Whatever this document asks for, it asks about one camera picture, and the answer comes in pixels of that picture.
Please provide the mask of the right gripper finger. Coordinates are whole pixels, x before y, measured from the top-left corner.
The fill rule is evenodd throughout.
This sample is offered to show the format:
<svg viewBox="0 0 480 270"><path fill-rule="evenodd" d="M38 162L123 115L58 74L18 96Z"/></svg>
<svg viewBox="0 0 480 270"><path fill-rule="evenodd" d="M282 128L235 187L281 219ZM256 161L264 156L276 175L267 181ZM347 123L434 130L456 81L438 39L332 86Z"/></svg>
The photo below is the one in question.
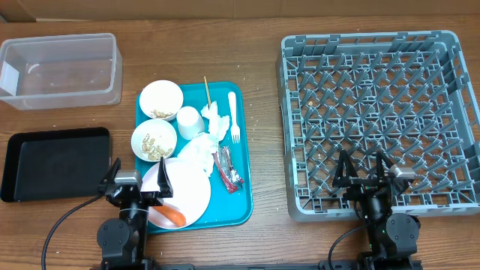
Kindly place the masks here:
<svg viewBox="0 0 480 270"><path fill-rule="evenodd" d="M376 176L379 180L386 179L385 168L390 169L393 165L393 162L383 151L376 152Z"/></svg>
<svg viewBox="0 0 480 270"><path fill-rule="evenodd" d="M357 177L358 174L353 166L350 156L345 150L341 150L337 162L337 169L334 174L334 180L344 180Z"/></svg>

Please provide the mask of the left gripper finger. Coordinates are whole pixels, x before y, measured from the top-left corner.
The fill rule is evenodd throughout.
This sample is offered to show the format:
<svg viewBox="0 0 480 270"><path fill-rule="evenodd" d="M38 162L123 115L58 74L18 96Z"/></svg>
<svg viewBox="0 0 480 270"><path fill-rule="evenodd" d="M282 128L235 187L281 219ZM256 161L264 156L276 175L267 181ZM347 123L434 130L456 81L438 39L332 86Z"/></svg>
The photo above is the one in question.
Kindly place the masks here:
<svg viewBox="0 0 480 270"><path fill-rule="evenodd" d="M119 157L115 159L115 162L107 171L106 175L100 180L101 185L108 185L111 182L114 182L117 172L121 169L121 160Z"/></svg>
<svg viewBox="0 0 480 270"><path fill-rule="evenodd" d="M157 184L160 188L161 197L173 197L173 188L167 174L166 159L160 158L158 163Z"/></svg>

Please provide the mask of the orange carrot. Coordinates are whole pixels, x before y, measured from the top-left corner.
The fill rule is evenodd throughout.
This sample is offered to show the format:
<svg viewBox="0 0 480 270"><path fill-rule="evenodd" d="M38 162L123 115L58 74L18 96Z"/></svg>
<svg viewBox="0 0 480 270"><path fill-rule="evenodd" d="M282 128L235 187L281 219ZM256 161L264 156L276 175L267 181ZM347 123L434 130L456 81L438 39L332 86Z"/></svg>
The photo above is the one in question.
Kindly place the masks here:
<svg viewBox="0 0 480 270"><path fill-rule="evenodd" d="M177 227L183 227L187 223L186 217L180 211L169 205L154 206L153 209Z"/></svg>

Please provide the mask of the pale green bowl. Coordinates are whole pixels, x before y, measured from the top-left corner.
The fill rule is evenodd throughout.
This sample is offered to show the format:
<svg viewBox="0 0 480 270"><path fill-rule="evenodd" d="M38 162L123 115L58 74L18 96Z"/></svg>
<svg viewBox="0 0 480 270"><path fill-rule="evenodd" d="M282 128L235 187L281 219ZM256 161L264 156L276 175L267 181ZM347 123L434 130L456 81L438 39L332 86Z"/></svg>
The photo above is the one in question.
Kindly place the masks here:
<svg viewBox="0 0 480 270"><path fill-rule="evenodd" d="M141 160L158 162L169 158L176 149L175 128L161 119L150 119L138 125L132 133L130 144L133 153Z"/></svg>

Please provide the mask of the pink bowl with food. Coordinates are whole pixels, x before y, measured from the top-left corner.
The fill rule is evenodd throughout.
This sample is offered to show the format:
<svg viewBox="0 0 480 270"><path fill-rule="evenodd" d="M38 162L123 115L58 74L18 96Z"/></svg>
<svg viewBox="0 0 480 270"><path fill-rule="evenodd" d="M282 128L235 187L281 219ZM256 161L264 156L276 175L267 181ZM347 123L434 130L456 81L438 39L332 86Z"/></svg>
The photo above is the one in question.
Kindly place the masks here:
<svg viewBox="0 0 480 270"><path fill-rule="evenodd" d="M181 88L169 80L150 82L140 93L139 107L151 119L172 121L182 108Z"/></svg>

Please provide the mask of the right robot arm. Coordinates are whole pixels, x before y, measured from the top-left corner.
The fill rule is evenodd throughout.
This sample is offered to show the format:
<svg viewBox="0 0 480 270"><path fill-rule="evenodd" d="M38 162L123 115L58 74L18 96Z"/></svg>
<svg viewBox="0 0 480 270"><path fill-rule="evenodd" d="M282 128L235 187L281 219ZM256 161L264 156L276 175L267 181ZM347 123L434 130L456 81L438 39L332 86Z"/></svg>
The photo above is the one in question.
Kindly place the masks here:
<svg viewBox="0 0 480 270"><path fill-rule="evenodd" d="M375 170L373 178L359 177L347 152L340 152L333 186L345 190L343 198L353 202L355 214L364 224L335 240L328 252L328 267L421 269L422 263L412 260L417 252L421 223L411 214L395 214L392 210L395 197L408 189L416 174L410 167L393 163L382 151L376 153ZM336 246L361 230L367 232L370 250L360 253L355 260L333 260Z"/></svg>

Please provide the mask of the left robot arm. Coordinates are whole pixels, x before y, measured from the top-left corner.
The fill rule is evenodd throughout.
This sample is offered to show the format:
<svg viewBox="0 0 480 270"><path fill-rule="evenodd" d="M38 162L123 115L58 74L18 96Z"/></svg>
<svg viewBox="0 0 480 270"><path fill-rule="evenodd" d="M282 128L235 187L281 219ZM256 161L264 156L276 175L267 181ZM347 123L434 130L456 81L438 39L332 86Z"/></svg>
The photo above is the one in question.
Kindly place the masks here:
<svg viewBox="0 0 480 270"><path fill-rule="evenodd" d="M167 176L166 160L162 157L154 180L159 190L142 191L142 177L137 170L121 169L116 159L98 185L106 201L119 208L119 217L111 218L99 227L97 243L102 250L102 269L159 270L155 259L145 255L149 209L162 206L173 196Z"/></svg>

